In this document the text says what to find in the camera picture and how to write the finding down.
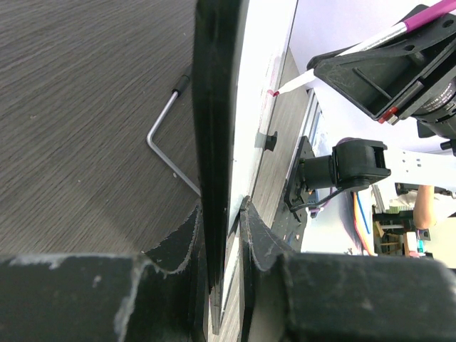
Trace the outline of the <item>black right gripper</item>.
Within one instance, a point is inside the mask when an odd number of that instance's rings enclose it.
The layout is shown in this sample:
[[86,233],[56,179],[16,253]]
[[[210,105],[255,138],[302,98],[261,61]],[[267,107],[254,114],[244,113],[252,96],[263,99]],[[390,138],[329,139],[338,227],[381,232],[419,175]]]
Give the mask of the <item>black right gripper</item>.
[[439,136],[455,155],[455,15],[373,50],[315,56],[307,67],[369,118],[417,120],[419,138]]

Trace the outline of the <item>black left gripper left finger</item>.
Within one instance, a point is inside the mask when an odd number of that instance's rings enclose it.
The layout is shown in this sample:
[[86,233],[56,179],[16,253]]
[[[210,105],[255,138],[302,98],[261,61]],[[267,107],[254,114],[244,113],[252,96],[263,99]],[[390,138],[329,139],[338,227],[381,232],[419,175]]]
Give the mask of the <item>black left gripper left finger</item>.
[[206,341],[207,316],[199,207],[145,253],[1,258],[3,341]]

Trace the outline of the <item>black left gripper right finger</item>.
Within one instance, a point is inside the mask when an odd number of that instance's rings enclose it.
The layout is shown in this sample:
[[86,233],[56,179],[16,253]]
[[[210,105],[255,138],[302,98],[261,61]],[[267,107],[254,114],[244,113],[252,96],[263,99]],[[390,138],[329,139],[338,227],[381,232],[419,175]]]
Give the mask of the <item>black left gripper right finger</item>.
[[309,254],[240,207],[241,341],[453,341],[455,273],[432,259]]

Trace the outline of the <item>white marker purple cap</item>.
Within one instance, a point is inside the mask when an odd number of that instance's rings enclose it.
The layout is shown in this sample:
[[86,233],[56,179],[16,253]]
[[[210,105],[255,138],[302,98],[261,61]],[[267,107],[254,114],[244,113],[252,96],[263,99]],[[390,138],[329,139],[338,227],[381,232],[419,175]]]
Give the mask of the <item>white marker purple cap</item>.
[[[439,19],[440,17],[450,13],[455,10],[455,0],[444,0],[439,1],[438,3],[427,7],[426,9],[420,11],[417,14],[412,15],[410,18],[403,19],[399,23],[387,28],[386,30],[377,33],[374,36],[366,39],[354,45],[344,51],[342,51],[338,56],[345,56],[348,54],[369,51],[372,50],[384,43],[392,41],[393,39],[411,33],[417,29],[420,29],[422,26],[429,24],[430,22]],[[314,75],[314,69],[309,69],[302,73],[300,76],[295,77],[289,82],[285,83],[278,90],[273,91],[271,94],[274,97],[278,95],[291,92],[301,86],[307,85],[313,82],[316,79]]]

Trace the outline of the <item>white whiteboard black frame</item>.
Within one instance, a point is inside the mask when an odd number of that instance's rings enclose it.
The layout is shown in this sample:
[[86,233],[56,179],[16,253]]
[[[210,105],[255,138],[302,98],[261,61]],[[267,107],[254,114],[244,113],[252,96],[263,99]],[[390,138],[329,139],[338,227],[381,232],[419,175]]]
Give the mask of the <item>white whiteboard black frame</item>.
[[212,341],[237,341],[240,208],[253,194],[296,1],[198,1],[192,103]]

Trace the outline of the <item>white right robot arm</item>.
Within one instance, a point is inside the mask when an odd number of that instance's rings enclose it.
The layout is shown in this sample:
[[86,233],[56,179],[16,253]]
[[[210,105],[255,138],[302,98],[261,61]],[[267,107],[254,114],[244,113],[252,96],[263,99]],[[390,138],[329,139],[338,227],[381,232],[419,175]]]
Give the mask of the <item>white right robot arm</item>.
[[[403,20],[354,46],[314,57],[281,88],[322,80],[377,123],[414,118],[420,137],[437,135],[455,149],[455,3],[416,6]],[[298,155],[285,192],[290,212],[316,208],[304,192],[366,190],[391,174],[384,143],[340,142],[323,157]]]

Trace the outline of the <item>person forearm in background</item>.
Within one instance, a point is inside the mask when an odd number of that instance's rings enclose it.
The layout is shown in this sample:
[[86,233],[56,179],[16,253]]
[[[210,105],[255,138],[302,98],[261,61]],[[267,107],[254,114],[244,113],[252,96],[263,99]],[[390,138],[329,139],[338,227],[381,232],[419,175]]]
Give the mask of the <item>person forearm in background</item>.
[[413,221],[418,229],[429,229],[437,223],[434,195],[435,187],[433,185],[418,187],[413,210]]

